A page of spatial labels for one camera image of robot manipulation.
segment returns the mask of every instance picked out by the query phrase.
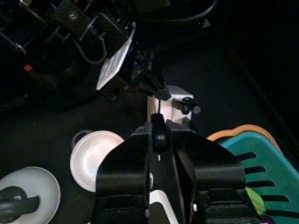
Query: white saucer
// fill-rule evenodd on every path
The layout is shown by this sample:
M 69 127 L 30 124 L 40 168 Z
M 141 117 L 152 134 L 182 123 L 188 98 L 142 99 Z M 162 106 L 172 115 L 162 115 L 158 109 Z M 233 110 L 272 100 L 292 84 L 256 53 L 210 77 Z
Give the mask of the white saucer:
M 124 142 L 113 132 L 100 130 L 86 134 L 76 143 L 69 158 L 72 177 L 90 192 L 96 191 L 98 166 L 106 154 Z
M 21 215 L 10 224 L 49 223 L 61 200 L 60 185 L 53 175 L 41 167 L 25 167 L 13 171 L 0 180 L 0 190 L 18 186 L 26 197 L 40 196 L 40 205 L 33 213 Z

